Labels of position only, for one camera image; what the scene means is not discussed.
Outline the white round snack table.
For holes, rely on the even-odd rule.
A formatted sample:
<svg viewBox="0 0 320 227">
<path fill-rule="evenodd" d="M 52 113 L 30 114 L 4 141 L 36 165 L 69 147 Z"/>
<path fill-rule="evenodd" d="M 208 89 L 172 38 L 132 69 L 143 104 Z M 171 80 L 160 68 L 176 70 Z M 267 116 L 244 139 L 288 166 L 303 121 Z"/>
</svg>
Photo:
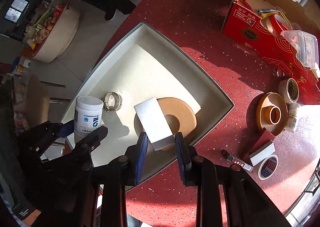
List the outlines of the white round snack table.
<svg viewBox="0 0 320 227">
<path fill-rule="evenodd" d="M 50 63 L 72 42 L 80 24 L 80 13 L 67 0 L 52 0 L 25 28 L 22 56 Z"/>
</svg>

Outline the grey white storage tray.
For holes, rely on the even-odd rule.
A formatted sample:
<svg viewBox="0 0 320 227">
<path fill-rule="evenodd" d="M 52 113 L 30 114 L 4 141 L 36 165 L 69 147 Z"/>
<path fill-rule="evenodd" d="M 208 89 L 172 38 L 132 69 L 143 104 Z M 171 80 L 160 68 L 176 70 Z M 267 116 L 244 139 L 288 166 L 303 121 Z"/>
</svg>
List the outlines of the grey white storage tray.
<svg viewBox="0 0 320 227">
<path fill-rule="evenodd" d="M 146 23 L 121 38 L 93 68 L 76 96 L 103 99 L 109 92 L 123 100 L 118 111 L 103 112 L 108 135 L 92 152 L 95 166 L 109 163 L 136 144 L 142 131 L 135 106 L 150 98 L 173 97 L 195 113 L 196 128 L 186 137 L 197 144 L 227 116 L 234 103 L 192 58 Z"/>
</svg>

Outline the tan spool with hub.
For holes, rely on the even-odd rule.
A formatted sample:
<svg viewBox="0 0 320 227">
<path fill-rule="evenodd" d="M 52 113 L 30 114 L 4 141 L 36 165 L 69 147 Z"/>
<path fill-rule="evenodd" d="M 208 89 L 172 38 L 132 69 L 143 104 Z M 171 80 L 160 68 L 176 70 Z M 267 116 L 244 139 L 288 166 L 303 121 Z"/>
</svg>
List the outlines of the tan spool with hub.
<svg viewBox="0 0 320 227">
<path fill-rule="evenodd" d="M 281 95 L 266 93 L 259 101 L 256 110 L 258 129 L 267 129 L 275 137 L 282 133 L 287 123 L 287 104 Z"/>
</svg>

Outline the red cardboard gift box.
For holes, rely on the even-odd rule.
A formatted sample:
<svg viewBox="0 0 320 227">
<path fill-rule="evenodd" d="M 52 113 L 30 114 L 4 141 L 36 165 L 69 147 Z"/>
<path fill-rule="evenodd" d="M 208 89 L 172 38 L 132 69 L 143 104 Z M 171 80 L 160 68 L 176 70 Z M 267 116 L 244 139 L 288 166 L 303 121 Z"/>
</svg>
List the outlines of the red cardboard gift box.
<svg viewBox="0 0 320 227">
<path fill-rule="evenodd" d="M 264 61 L 293 78 L 304 104 L 318 105 L 319 70 L 298 60 L 297 50 L 280 35 L 287 30 L 314 35 L 319 53 L 319 27 L 292 0 L 232 0 L 222 26 L 223 34 L 255 49 Z"/>
</svg>

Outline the large masking tape roll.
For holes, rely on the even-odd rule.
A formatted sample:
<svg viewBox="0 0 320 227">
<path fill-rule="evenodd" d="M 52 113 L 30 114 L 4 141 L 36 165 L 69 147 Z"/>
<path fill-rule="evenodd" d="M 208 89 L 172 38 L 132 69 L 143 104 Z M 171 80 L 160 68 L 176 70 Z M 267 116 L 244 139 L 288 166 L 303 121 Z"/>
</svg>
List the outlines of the large masking tape roll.
<svg viewBox="0 0 320 227">
<path fill-rule="evenodd" d="M 257 175 L 260 180 L 270 178 L 276 171 L 279 164 L 277 155 L 270 155 L 259 163 Z"/>
</svg>

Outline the large white plastic bottle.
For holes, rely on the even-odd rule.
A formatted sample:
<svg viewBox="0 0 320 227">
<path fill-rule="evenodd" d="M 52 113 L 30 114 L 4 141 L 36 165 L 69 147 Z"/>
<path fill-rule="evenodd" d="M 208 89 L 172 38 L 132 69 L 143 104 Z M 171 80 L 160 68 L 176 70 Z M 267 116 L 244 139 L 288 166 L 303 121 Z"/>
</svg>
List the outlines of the large white plastic bottle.
<svg viewBox="0 0 320 227">
<path fill-rule="evenodd" d="M 88 135 L 101 124 L 104 103 L 91 96 L 76 98 L 74 110 L 74 132 L 79 135 Z"/>
</svg>

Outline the small white pill bottle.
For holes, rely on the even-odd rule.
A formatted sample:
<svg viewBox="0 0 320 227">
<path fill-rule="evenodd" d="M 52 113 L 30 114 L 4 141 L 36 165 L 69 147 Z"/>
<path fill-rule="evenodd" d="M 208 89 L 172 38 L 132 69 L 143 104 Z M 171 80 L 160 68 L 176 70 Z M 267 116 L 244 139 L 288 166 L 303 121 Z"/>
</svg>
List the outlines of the small white pill bottle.
<svg viewBox="0 0 320 227">
<path fill-rule="evenodd" d="M 286 131 L 291 133 L 296 131 L 299 121 L 299 109 L 300 105 L 298 103 L 290 104 L 287 114 L 287 123 L 284 128 Z"/>
</svg>

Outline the small masking tape roll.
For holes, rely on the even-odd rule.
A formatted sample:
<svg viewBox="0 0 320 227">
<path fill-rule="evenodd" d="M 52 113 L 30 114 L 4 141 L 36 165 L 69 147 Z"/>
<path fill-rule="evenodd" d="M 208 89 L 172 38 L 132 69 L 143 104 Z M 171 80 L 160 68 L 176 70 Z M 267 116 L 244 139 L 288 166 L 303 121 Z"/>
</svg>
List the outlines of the small masking tape roll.
<svg viewBox="0 0 320 227">
<path fill-rule="evenodd" d="M 283 97 L 285 103 L 296 103 L 299 98 L 299 88 L 293 78 L 282 80 L 278 85 L 278 93 Z"/>
</svg>

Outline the white rectangular box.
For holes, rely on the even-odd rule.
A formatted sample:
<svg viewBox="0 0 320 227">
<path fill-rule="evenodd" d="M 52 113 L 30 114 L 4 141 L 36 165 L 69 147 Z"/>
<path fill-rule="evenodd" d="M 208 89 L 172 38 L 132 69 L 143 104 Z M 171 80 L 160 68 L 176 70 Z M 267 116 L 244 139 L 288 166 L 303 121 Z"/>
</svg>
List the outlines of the white rectangular box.
<svg viewBox="0 0 320 227">
<path fill-rule="evenodd" d="M 156 98 L 150 98 L 134 108 L 155 151 L 174 144 L 174 135 Z"/>
</svg>

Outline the clear plastic container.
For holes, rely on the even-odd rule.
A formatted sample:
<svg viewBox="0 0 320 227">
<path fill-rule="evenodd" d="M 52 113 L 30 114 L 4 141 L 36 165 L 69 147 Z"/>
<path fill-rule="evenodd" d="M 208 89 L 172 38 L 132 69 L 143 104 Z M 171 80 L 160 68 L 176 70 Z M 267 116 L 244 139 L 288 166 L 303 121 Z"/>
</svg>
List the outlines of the clear plastic container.
<svg viewBox="0 0 320 227">
<path fill-rule="evenodd" d="M 296 57 L 305 66 L 319 70 L 317 38 L 301 30 L 287 30 L 280 33 L 296 50 Z"/>
</svg>

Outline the white red flat box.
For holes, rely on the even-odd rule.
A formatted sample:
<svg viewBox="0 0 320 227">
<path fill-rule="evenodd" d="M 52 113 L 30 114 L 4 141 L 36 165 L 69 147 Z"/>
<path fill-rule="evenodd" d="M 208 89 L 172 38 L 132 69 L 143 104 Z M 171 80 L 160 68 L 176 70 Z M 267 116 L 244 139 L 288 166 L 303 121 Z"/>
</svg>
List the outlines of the white red flat box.
<svg viewBox="0 0 320 227">
<path fill-rule="evenodd" d="M 263 133 L 249 151 L 249 160 L 253 167 L 275 152 L 274 139 L 274 135 L 264 128 Z"/>
</svg>

